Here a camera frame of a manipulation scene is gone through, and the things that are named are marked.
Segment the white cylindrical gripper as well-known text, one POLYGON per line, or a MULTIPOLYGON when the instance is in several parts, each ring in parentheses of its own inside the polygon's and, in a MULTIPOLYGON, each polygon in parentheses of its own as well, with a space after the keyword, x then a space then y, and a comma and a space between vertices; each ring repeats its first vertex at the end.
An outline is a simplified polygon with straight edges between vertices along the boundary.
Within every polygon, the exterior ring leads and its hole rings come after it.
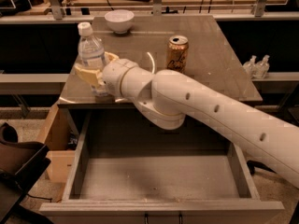
POLYGON ((118 55, 107 51, 105 52, 105 61, 108 65, 104 68, 103 73, 98 68, 83 66, 80 63, 75 63, 75 72, 86 83, 94 87, 105 84, 109 94, 121 97, 121 82, 124 76, 130 69, 138 67, 138 64, 127 59, 119 59, 118 55))

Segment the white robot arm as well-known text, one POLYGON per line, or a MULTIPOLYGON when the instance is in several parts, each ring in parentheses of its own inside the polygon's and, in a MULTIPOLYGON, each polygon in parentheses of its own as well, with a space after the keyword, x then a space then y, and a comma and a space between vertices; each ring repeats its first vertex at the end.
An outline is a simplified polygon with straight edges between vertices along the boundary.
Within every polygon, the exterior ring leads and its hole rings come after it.
POLYGON ((77 75, 107 93, 132 102, 152 123, 179 128, 187 116, 240 146, 299 187, 299 127, 216 92, 173 70, 155 74, 110 53, 108 64, 75 64, 77 75))

